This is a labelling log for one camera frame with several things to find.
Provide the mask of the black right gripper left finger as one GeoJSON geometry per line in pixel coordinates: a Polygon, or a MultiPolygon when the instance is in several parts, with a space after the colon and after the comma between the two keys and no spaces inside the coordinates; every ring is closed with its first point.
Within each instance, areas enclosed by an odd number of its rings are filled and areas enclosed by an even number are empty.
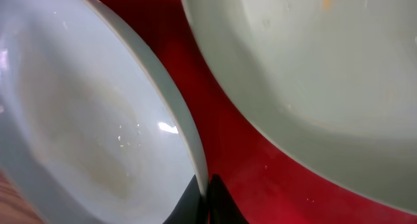
{"type": "Polygon", "coordinates": [[[195,176],[186,187],[172,213],[163,224],[205,224],[206,204],[195,176]]]}

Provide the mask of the light blue plate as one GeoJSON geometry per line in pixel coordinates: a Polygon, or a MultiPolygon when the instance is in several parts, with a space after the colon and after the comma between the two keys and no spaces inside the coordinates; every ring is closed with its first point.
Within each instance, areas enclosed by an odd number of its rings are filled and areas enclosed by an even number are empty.
{"type": "Polygon", "coordinates": [[[99,0],[1,0],[1,168],[46,223],[163,223],[209,184],[177,86],[99,0]]]}

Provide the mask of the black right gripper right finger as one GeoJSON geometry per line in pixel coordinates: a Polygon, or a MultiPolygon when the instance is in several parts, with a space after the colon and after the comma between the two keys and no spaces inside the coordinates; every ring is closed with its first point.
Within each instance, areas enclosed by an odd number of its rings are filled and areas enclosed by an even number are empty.
{"type": "Polygon", "coordinates": [[[217,174],[210,180],[207,204],[210,224],[249,224],[217,174]]]}

